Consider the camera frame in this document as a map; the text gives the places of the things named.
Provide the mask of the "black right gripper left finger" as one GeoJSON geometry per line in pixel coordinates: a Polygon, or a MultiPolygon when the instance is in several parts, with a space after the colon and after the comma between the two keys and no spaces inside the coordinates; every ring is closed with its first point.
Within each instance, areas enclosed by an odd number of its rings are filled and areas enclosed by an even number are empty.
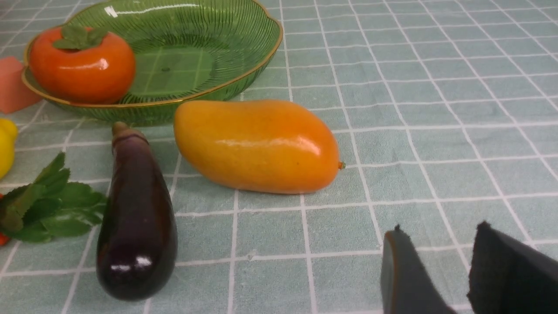
{"type": "Polygon", "coordinates": [[[385,314],[455,313],[439,294],[411,238],[399,225],[384,234],[380,289],[385,314]]]}

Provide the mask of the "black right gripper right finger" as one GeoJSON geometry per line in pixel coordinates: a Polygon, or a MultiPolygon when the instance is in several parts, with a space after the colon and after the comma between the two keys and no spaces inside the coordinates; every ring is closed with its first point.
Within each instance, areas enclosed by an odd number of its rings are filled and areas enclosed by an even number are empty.
{"type": "Polygon", "coordinates": [[[476,314],[555,314],[558,263],[482,222],[476,228],[467,298],[476,314]]]}

